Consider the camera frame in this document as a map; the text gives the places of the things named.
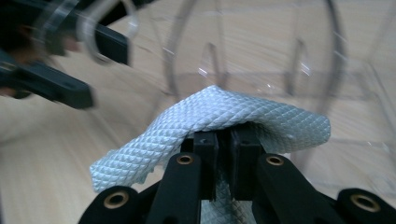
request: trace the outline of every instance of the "curved plastic bar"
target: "curved plastic bar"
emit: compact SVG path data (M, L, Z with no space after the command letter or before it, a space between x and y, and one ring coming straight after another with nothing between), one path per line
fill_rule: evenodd
M112 10L120 0L100 0L90 5L78 18L77 34L78 38L84 42L89 54L98 63L109 63L110 60L100 53L95 40L95 28L99 21ZM130 17L128 38L133 38L138 29L137 15L134 5L128 0L121 0L126 12Z
M48 59L47 51L48 35L56 32L54 29L60 27L64 20L75 9L79 0L54 0L43 10L34 24L33 42L36 51L43 59Z

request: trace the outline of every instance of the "black bracket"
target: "black bracket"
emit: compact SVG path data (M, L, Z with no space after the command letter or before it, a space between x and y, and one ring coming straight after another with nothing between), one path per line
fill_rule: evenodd
M93 106L89 85L43 63L17 64L0 49L0 87L16 90L18 98L31 93L76 109Z
M232 198L252 201L257 223L396 223L396 210L371 192L344 189L334 200L316 191L287 158L265 153L249 124L195 133L181 148L160 182L139 194L129 187L103 191L79 223L200 223L200 201L216 199L219 169L228 176ZM120 196L120 188L133 193ZM129 200L136 203L123 207Z

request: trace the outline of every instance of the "screw hole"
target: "screw hole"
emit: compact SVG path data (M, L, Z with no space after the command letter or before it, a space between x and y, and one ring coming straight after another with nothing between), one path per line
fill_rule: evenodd
M350 200L359 208L366 210L368 212L378 212L381 210L379 204L374 201L372 198L362 195L362 194L353 194L350 196Z
M129 195L126 191L121 190L108 195L105 198L104 206L108 209L115 209L125 205L129 200Z
M177 162L182 165L191 164L194 159L191 156L179 156L177 157Z
M266 160L271 165L283 165L283 160L276 156L267 157Z

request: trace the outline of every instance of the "white braided fabric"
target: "white braided fabric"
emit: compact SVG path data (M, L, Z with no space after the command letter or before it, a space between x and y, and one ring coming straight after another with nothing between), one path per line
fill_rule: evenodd
M165 110L147 128L119 150L111 150L91 166L95 191L143 182L160 161L168 161L191 133L256 123L267 152L286 153L315 147L330 137L330 122L321 115L246 94L210 86ZM246 203L231 202L218 184L215 203L203 202L203 223L247 223Z

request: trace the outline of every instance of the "black plastic part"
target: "black plastic part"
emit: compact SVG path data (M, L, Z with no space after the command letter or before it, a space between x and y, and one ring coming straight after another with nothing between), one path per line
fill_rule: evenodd
M257 184L251 211L258 224L280 224L274 207L271 205L262 187Z
M29 91L76 109L93 106L89 85L44 63L17 64L0 50L0 86Z
M199 157L192 153L173 156L166 167L146 223L200 223L200 180Z
M258 190L264 191L281 223L345 223L287 158L263 154L256 175L260 184ZM261 198L254 203L266 205ZM255 217L260 216L258 211L253 212Z
M363 189L343 189L338 194L335 207L348 223L396 223L396 210L378 196Z
M161 181L151 185L147 189L143 190L139 193L139 207L138 214L140 220L135 220L131 222L131 224L137 223L146 223L146 219L149 215L149 210L151 208L152 203L154 202L155 195L157 194L158 187L160 186Z
M121 19L126 16L126 10L123 3L120 1L104 18L99 22L101 25L107 26L110 23Z
M103 25L96 26L96 44L99 51L116 63L128 64L128 39Z
M202 161L202 200L216 199L219 143L216 132L198 132L193 138L193 152Z
M127 194L127 202L115 208L108 208L105 204L113 203L111 200L106 203L106 198L113 198L114 204L120 202L122 198L119 196L112 197L112 194L121 193L121 195ZM90 204L85 213L82 215L79 224L131 224L138 223L140 217L138 211L138 195L134 189L128 187L116 186L110 189L106 189Z
M228 169L231 196L238 201L251 201L256 185L256 167L264 152L249 123L231 128L228 146Z
M327 196L326 194L323 194L323 193L321 193L321 192L319 192L319 191L318 191L318 193L326 200L326 202L327 202L332 208L335 208L335 203L336 203L336 200L335 200L335 199L333 199L333 198L331 198L331 197Z
M186 138L181 143L180 152L193 152L194 151L194 139Z

